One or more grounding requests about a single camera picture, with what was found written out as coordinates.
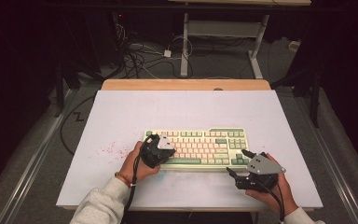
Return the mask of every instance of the dark background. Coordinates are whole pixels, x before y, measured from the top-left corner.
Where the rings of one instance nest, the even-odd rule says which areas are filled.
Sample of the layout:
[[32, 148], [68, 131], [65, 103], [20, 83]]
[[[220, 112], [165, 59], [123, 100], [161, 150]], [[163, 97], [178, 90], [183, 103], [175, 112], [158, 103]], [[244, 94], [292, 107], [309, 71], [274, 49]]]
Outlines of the dark background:
[[[312, 4], [337, 6], [338, 2]], [[0, 1], [0, 173], [50, 105], [48, 94], [55, 85], [58, 61], [78, 65], [63, 65], [65, 80], [75, 88], [77, 71], [98, 72], [99, 65], [112, 63], [117, 56], [111, 50], [115, 49], [115, 37], [106, 13], [62, 15], [36, 9], [34, 1]], [[161, 15], [153, 17], [146, 12], [128, 19], [133, 30], [156, 38], [180, 33], [182, 16], [164, 15], [171, 20], [161, 22]], [[288, 76], [310, 62], [321, 62], [322, 87], [358, 152], [358, 4], [339, 16], [317, 16], [312, 23], [307, 17], [271, 16], [265, 38], [298, 40], [304, 33], [306, 38]]]

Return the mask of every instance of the desk leg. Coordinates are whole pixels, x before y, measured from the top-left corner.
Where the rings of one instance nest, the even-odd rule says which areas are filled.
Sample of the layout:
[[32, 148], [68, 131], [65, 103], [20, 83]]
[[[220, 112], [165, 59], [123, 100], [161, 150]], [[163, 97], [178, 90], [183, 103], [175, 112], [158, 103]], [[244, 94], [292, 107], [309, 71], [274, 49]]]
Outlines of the desk leg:
[[187, 77], [187, 66], [188, 66], [187, 38], [188, 38], [188, 13], [185, 13], [185, 19], [183, 22], [183, 49], [182, 49], [182, 61], [180, 65], [180, 77]]
[[256, 56], [257, 56], [258, 49], [260, 48], [261, 41], [263, 40], [263, 35], [264, 32], [266, 31], [268, 21], [269, 21], [269, 15], [265, 15], [258, 29], [257, 37], [255, 39], [255, 48], [254, 50], [248, 51], [249, 60], [254, 70], [255, 78], [263, 78], [263, 76], [261, 75], [260, 66], [258, 65]]

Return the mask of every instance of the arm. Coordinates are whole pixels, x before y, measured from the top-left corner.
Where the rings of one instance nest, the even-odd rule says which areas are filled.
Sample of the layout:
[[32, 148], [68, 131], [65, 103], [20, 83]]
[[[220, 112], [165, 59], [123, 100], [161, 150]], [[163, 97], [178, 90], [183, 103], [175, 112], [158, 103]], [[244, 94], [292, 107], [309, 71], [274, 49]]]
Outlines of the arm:
[[[269, 154], [267, 154], [267, 157], [277, 162], [273, 157], [271, 157]], [[284, 204], [284, 223], [285, 224], [296, 224], [296, 223], [302, 223], [302, 224], [311, 224], [311, 223], [318, 223], [323, 224], [322, 221], [314, 222], [310, 217], [305, 213], [305, 211], [298, 207], [298, 205], [295, 202], [295, 199], [293, 198], [292, 190], [290, 189], [290, 185], [286, 180], [286, 177], [283, 173], [278, 174], [278, 186], [276, 186], [272, 192], [279, 197], [281, 195], [280, 189], [282, 192], [282, 198], [283, 198], [283, 204]], [[252, 189], [246, 190], [246, 194], [257, 199], [260, 202], [265, 203], [268, 205], [268, 207], [276, 212], [280, 212], [280, 207], [278, 203], [275, 201], [275, 199], [269, 194], [269, 193], [263, 193], [258, 192]]]
[[[127, 203], [131, 188], [129, 181], [133, 177], [133, 162], [138, 156], [142, 142], [138, 142], [123, 163], [119, 173], [112, 177], [102, 189], [92, 189], [75, 211], [71, 223], [120, 223], [123, 218], [124, 206]], [[137, 181], [158, 173], [139, 161]]]

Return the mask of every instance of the space bar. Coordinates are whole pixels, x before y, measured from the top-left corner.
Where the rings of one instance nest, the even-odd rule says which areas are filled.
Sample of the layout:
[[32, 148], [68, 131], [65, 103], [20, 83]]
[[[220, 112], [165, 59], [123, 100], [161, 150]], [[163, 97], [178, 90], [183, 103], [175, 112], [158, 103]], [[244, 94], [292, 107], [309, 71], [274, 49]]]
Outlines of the space bar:
[[165, 164], [201, 164], [200, 159], [169, 159]]

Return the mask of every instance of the person's left hand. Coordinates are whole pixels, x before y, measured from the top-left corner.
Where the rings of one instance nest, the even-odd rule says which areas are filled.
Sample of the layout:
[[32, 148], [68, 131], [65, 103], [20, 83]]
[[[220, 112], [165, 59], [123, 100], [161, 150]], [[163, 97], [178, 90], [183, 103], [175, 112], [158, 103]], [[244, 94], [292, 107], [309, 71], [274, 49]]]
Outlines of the person's left hand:
[[[143, 142], [140, 141], [136, 143], [134, 150], [131, 151], [130, 154], [127, 156], [126, 160], [124, 160], [123, 166], [119, 171], [122, 175], [126, 176], [130, 180], [130, 182], [132, 182], [132, 177], [133, 177], [133, 163], [136, 157], [139, 155], [139, 151], [141, 150], [142, 143]], [[137, 182], [145, 179], [149, 175], [155, 175], [156, 173], [158, 173], [158, 171], [159, 171], [159, 166], [156, 166], [154, 169], [152, 169], [148, 167], [142, 161], [142, 159], [140, 159], [138, 164], [138, 171], [136, 173]], [[121, 176], [116, 176], [116, 177], [121, 181], [123, 181], [124, 183], [126, 182], [124, 179], [122, 179]]]

